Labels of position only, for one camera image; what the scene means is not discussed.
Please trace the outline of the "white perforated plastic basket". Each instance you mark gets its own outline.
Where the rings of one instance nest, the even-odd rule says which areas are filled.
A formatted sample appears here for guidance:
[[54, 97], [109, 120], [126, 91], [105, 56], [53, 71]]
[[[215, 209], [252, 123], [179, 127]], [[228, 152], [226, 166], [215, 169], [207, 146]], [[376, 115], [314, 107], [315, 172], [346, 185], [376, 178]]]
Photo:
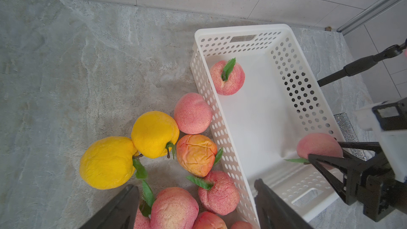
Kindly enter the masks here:
[[[200, 29], [190, 62], [198, 92], [211, 107], [210, 131], [223, 149], [223, 170], [240, 193], [237, 213], [259, 228], [254, 182], [262, 179], [290, 208], [311, 221], [338, 195], [319, 171], [294, 163], [311, 133], [344, 140], [301, 47], [285, 24]], [[235, 94], [217, 93], [210, 69], [236, 59], [245, 73]]]

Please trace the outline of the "pink peach with leaf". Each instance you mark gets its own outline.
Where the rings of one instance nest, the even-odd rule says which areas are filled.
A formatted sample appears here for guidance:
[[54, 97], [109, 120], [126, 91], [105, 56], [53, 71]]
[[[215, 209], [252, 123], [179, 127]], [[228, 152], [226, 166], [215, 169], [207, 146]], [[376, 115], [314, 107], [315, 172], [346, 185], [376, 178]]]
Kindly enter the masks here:
[[216, 92], [220, 95], [233, 95], [244, 85], [245, 72], [236, 58], [222, 60], [210, 69]]

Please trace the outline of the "yellow peach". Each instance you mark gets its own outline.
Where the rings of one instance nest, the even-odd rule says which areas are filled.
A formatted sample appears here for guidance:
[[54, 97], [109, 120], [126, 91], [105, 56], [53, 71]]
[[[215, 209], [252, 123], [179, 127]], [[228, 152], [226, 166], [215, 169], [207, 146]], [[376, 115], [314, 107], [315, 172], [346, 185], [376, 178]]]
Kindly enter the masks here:
[[147, 179], [145, 167], [136, 158], [138, 150], [131, 139], [112, 136], [93, 143], [79, 163], [81, 178], [98, 190], [117, 188], [133, 175]]
[[176, 121], [168, 114], [150, 111], [141, 115], [132, 128], [131, 140], [136, 149], [145, 157], [156, 159], [166, 156], [178, 141], [180, 130]]

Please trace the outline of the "pink peach beside basket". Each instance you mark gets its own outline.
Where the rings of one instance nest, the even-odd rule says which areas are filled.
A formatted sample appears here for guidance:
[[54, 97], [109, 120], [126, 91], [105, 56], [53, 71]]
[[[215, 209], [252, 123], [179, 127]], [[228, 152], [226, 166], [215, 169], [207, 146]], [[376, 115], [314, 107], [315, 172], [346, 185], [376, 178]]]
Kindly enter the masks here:
[[222, 216], [233, 212], [240, 202], [240, 193], [228, 174], [211, 171], [206, 177], [187, 176], [197, 185], [198, 196], [205, 209]]

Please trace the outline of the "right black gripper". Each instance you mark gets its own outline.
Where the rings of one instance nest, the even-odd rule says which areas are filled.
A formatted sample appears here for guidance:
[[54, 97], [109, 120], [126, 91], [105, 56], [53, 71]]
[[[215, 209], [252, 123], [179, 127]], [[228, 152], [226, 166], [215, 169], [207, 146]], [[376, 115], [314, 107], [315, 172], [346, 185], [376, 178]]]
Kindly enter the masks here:
[[[407, 184], [395, 179], [379, 142], [338, 142], [344, 158], [310, 154], [308, 160], [347, 205], [363, 204], [363, 214], [379, 222], [395, 210], [407, 212]], [[364, 161], [348, 149], [373, 151]]]

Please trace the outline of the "orange wrinkled peach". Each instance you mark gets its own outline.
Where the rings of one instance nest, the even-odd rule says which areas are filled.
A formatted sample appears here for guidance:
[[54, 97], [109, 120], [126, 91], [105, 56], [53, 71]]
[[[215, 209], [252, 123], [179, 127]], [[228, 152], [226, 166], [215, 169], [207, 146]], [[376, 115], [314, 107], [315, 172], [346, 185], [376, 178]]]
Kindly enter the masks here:
[[211, 171], [218, 153], [217, 145], [204, 135], [185, 135], [176, 145], [177, 160], [189, 173], [206, 177]]

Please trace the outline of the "orange pink peach centre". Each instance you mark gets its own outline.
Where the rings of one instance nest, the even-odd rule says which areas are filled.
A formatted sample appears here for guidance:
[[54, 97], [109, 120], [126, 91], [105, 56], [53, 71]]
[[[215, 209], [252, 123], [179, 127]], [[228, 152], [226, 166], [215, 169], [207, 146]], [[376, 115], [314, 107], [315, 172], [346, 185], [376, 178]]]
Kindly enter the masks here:
[[211, 212], [200, 213], [192, 229], [227, 229], [222, 218]]

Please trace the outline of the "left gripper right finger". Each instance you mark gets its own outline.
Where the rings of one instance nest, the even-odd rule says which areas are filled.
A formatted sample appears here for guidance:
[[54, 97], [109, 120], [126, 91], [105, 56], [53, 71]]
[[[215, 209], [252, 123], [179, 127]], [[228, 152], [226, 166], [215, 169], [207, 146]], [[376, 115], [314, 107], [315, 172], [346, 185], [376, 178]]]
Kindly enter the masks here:
[[262, 179], [254, 182], [258, 194], [254, 198], [261, 229], [312, 229]]

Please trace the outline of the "pink peach left row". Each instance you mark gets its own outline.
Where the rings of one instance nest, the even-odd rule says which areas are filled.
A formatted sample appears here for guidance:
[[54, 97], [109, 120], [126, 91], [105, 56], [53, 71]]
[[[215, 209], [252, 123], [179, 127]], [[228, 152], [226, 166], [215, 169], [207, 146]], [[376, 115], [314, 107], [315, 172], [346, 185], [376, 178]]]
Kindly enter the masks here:
[[134, 222], [134, 229], [150, 229], [150, 219], [142, 214], [140, 209], [137, 210], [137, 214]]

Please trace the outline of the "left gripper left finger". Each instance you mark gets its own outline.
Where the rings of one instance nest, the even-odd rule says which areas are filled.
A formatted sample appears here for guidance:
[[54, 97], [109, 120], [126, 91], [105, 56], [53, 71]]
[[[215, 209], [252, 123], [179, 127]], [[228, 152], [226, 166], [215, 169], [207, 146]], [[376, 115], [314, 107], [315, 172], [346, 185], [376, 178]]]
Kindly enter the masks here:
[[80, 229], [132, 229], [139, 205], [139, 189], [127, 185]]

